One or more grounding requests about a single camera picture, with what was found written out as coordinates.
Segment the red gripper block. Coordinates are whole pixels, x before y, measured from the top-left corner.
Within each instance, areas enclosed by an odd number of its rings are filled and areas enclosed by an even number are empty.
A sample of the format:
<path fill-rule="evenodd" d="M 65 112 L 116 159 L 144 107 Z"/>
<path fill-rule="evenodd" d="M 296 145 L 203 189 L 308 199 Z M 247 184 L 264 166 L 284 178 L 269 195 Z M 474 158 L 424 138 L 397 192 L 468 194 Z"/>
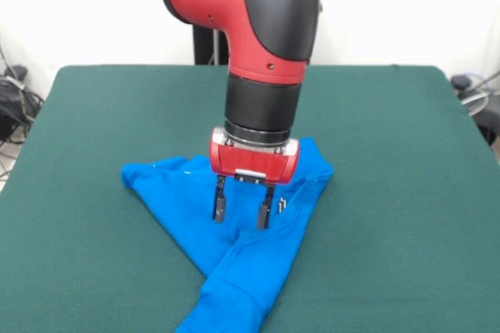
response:
<path fill-rule="evenodd" d="M 216 177 L 212 219 L 224 221 L 226 177 L 242 177 L 268 183 L 264 200 L 259 206 L 257 228 L 269 227 L 275 184 L 287 184 L 293 178 L 300 154 L 300 142 L 289 139 L 284 145 L 255 147 L 230 139 L 222 127 L 215 127 L 209 144 L 209 162 Z"/>

